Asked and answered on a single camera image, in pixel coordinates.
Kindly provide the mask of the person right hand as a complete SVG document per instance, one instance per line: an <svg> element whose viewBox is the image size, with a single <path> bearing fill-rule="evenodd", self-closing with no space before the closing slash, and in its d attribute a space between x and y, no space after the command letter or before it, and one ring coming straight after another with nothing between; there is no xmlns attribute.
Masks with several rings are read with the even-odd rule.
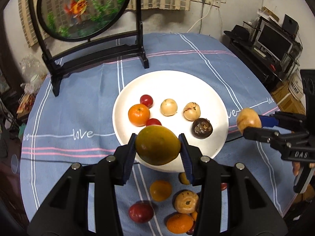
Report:
<svg viewBox="0 0 315 236"><path fill-rule="evenodd" d="M292 166L293 166L293 174L294 176L297 176L301 168L301 164L299 162L292 162ZM315 163L309 163L309 167L315 168Z"/></svg>

